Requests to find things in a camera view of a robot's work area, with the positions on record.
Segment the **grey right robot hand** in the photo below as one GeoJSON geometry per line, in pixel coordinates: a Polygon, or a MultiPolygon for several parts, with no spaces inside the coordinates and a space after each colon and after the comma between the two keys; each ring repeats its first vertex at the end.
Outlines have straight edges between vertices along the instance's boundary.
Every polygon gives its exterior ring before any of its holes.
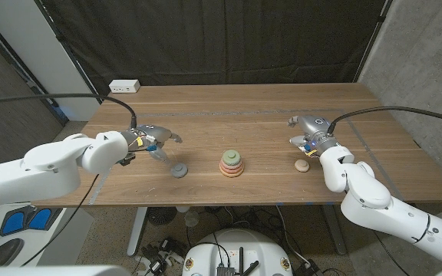
{"type": "Polygon", "coordinates": [[[323,117],[293,116],[288,120],[288,126],[301,128],[302,135],[290,138],[289,142],[307,156],[320,157],[327,149],[339,146],[335,137],[328,134],[330,123],[323,117]]]}

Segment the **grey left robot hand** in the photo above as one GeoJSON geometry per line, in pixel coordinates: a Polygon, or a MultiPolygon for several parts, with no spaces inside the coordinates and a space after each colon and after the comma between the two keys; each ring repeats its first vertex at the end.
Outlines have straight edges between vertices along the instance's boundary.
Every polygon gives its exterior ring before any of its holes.
{"type": "Polygon", "coordinates": [[[182,138],[171,130],[154,125],[138,125],[136,128],[121,132],[128,144],[127,157],[133,159],[137,152],[148,152],[156,160],[170,164],[163,146],[167,140],[182,143],[182,138]]]}

